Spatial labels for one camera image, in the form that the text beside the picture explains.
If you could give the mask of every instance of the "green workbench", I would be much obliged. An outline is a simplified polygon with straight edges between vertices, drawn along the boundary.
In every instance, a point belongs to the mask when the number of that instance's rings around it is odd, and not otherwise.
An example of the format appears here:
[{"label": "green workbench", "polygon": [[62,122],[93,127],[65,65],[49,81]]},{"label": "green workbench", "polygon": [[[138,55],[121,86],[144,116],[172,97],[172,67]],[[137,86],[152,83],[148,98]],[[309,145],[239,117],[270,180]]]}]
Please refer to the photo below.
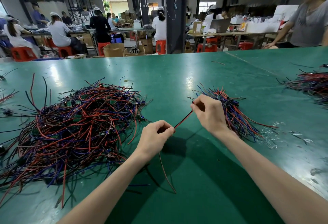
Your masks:
[{"label": "green workbench", "polygon": [[[145,118],[150,121],[164,119],[174,126],[190,112],[191,101],[187,97],[195,96],[192,89],[197,90],[199,82],[205,87],[224,86],[229,96],[246,97],[240,101],[240,108],[248,117],[279,127],[277,135],[256,126],[267,132],[268,139],[247,142],[328,199],[328,112],[314,104],[312,97],[284,89],[276,80],[286,76],[294,78],[299,68],[313,70],[292,62],[319,70],[319,65],[328,62],[327,53],[328,49],[316,47],[3,63],[1,73],[18,69],[10,73],[6,81],[0,81],[0,88],[5,89],[2,93],[9,94],[14,88],[19,93],[1,107],[18,111],[19,107],[13,104],[29,106],[25,90],[29,92],[34,72],[33,95],[39,107],[45,95],[42,76],[46,78],[48,89],[52,89],[52,102],[60,92],[87,86],[84,80],[95,82],[107,77],[103,82],[118,84],[124,77],[121,85],[134,82],[134,90],[154,99],[142,110]],[[225,66],[211,61],[222,62]],[[19,124],[19,118],[1,118],[0,131],[16,129]],[[289,131],[299,131],[313,142],[307,145]],[[1,133],[1,141],[17,134],[18,131]],[[132,152],[137,141],[138,138],[125,150]],[[282,223],[240,163],[201,127],[195,114],[168,140],[162,160],[177,194],[165,181],[156,156],[150,161],[148,171],[137,174],[133,180],[133,184],[150,186],[129,187],[108,223]],[[33,182],[18,195],[14,194],[17,190],[14,189],[0,208],[0,222],[55,223],[96,188],[106,172],[87,174],[67,184],[63,209],[60,205],[55,208],[62,186],[47,188],[43,182]]]}]

